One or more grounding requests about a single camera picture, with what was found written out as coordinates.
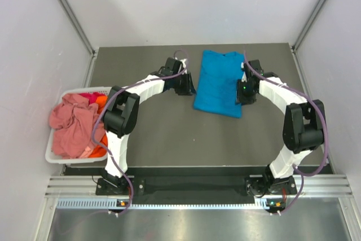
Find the cable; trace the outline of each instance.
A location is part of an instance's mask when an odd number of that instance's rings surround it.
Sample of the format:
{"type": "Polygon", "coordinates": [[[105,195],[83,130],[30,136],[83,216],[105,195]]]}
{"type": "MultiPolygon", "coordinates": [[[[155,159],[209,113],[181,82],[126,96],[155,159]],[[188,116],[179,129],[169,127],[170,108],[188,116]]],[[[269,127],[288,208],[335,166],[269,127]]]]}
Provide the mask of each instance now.
{"type": "MultiPolygon", "coordinates": [[[[249,64],[249,62],[247,60],[247,55],[246,55],[245,50],[244,50],[244,63],[253,72],[253,74],[255,76],[257,76],[259,79],[265,80],[265,81],[267,81],[267,82],[269,82],[269,83],[271,83],[273,85],[279,86],[279,84],[277,84],[277,83],[273,82],[272,80],[269,80],[268,78],[260,75],[255,69],[252,68],[252,66],[249,64]]],[[[295,165],[293,166],[294,171],[301,176],[301,187],[298,190],[298,192],[297,192],[296,196],[294,197],[294,199],[289,203],[289,205],[285,209],[283,209],[282,211],[278,212],[279,215],[281,215],[281,214],[285,213],[287,210],[289,210],[291,208],[291,206],[296,202],[296,200],[298,199],[298,197],[302,193],[303,185],[305,183],[305,176],[312,177],[312,176],[320,173],[321,170],[323,169],[323,167],[326,164],[327,156],[328,156],[328,130],[327,130],[327,126],[326,126],[326,120],[325,120],[321,110],[316,106],[316,104],[312,101],[312,99],[308,95],[306,95],[306,94],[304,94],[304,93],[302,93],[302,92],[300,92],[300,91],[298,91],[298,90],[296,90],[294,88],[291,88],[291,87],[289,87],[287,85],[280,85],[280,87],[282,87],[284,89],[287,89],[287,90],[289,90],[289,91],[291,91],[293,93],[296,93],[301,97],[304,97],[311,104],[311,106],[315,109],[317,115],[319,116],[319,118],[321,120],[321,124],[322,124],[323,137],[324,137],[324,147],[325,147],[324,149],[325,150],[324,150],[324,153],[323,153],[322,161],[321,161],[320,165],[317,167],[317,169],[314,172],[312,172],[312,173],[304,173],[304,172],[300,171],[299,169],[297,169],[297,167],[295,165]]]]}
{"type": "Polygon", "coordinates": [[[283,202],[286,203],[287,193],[286,193],[286,189],[284,187],[282,188],[282,199],[283,199],[283,202]]]}
{"type": "Polygon", "coordinates": [[[94,181],[94,176],[93,176],[93,175],[91,176],[91,179],[92,179],[92,181],[93,181],[94,183],[98,184],[97,182],[94,181]]]}
{"type": "Polygon", "coordinates": [[[82,218],[81,220],[78,220],[72,227],[70,227],[68,230],[66,231],[61,231],[60,230],[60,219],[59,219],[59,216],[56,218],[56,222],[55,222],[55,227],[56,227],[56,231],[58,232],[58,234],[60,235],[65,235],[65,234],[68,234],[70,233],[72,230],[74,230],[77,226],[79,226],[79,224],[82,224],[84,221],[86,221],[89,217],[92,217],[93,215],[95,214],[100,214],[100,213],[108,213],[107,210],[98,210],[98,211],[95,211],[93,213],[90,213],[88,215],[86,215],[84,218],[82,218]]]}

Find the pile of clothes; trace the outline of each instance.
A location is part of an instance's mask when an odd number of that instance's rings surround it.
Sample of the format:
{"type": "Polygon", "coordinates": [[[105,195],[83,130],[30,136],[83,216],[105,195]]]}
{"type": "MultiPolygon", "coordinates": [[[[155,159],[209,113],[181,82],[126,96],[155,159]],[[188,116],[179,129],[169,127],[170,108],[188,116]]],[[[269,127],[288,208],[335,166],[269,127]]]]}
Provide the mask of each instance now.
{"type": "MultiPolygon", "coordinates": [[[[65,159],[102,157],[107,152],[91,140],[91,132],[102,112],[107,96],[101,93],[65,94],[51,112],[50,126],[55,129],[52,151],[65,159]]],[[[108,146],[104,125],[95,131],[95,139],[108,146]]]]}

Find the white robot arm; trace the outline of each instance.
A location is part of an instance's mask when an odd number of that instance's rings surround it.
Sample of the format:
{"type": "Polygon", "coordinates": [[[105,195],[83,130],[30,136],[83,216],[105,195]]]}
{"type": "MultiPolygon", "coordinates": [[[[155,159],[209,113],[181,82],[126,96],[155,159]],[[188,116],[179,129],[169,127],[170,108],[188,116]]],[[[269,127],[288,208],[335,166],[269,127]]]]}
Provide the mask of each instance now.
{"type": "MultiPolygon", "coordinates": [[[[121,93],[106,109],[103,122],[108,138],[108,148],[112,151],[115,162],[123,172],[128,169],[126,163],[127,143],[129,135],[137,123],[139,105],[148,98],[169,89],[174,89],[178,95],[195,93],[191,74],[187,70],[176,78],[166,79],[167,76],[175,75],[184,68],[185,60],[168,58],[165,66],[161,67],[159,71],[153,72],[141,80],[142,84],[135,84],[137,86],[121,93]]],[[[114,86],[109,93],[108,100],[120,89],[120,87],[114,86]]],[[[105,171],[107,172],[107,181],[114,185],[122,177],[110,155],[108,155],[105,171]]]]}
{"type": "MultiPolygon", "coordinates": [[[[249,62],[251,67],[271,82],[260,80],[243,66],[244,77],[237,82],[237,103],[252,104],[256,94],[266,97],[285,115],[283,127],[284,146],[277,158],[267,166],[263,174],[263,185],[269,191],[277,191],[292,178],[294,166],[324,142],[323,128],[315,109],[304,97],[281,86],[286,85],[270,72],[264,73],[259,60],[249,62]]],[[[323,103],[313,101],[324,116],[323,103]]]]}

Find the pink cloth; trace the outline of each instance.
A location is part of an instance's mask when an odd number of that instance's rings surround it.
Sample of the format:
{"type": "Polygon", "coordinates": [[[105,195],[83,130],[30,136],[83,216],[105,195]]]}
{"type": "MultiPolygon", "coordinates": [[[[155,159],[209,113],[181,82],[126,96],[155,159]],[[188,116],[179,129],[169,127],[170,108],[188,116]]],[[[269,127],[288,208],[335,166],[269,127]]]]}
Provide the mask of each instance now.
{"type": "Polygon", "coordinates": [[[89,99],[89,104],[93,104],[95,103],[96,99],[99,97],[99,96],[105,96],[105,94],[102,94],[102,93],[79,93],[79,95],[89,99]]]}
{"type": "MultiPolygon", "coordinates": [[[[91,154],[96,146],[91,141],[91,131],[99,117],[97,110],[98,104],[89,104],[89,100],[79,94],[63,96],[63,102],[52,110],[49,118],[50,126],[57,129],[52,142],[54,154],[64,158],[88,157],[91,154]]],[[[100,123],[95,139],[100,141],[104,134],[104,125],[100,123]]]]}

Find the laundry basket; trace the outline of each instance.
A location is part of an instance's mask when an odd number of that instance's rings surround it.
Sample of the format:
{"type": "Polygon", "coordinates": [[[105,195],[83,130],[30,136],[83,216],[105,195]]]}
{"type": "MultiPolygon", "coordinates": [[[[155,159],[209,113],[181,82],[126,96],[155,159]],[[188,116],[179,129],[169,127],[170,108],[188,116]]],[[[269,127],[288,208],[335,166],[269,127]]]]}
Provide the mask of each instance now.
{"type": "MultiPolygon", "coordinates": [[[[111,90],[111,87],[86,87],[83,89],[68,90],[61,95],[59,103],[61,103],[62,97],[67,93],[94,93],[94,92],[97,92],[97,93],[103,93],[105,95],[109,95],[110,90],[111,90]]],[[[45,159],[49,163],[55,163],[55,164],[92,163],[92,162],[96,162],[96,161],[105,160],[108,156],[108,154],[105,154],[102,157],[94,157],[94,158],[64,159],[62,156],[54,154],[51,150],[54,132],[55,132],[55,129],[51,129],[49,141],[47,142],[47,147],[46,147],[46,152],[45,152],[45,159]]]]}

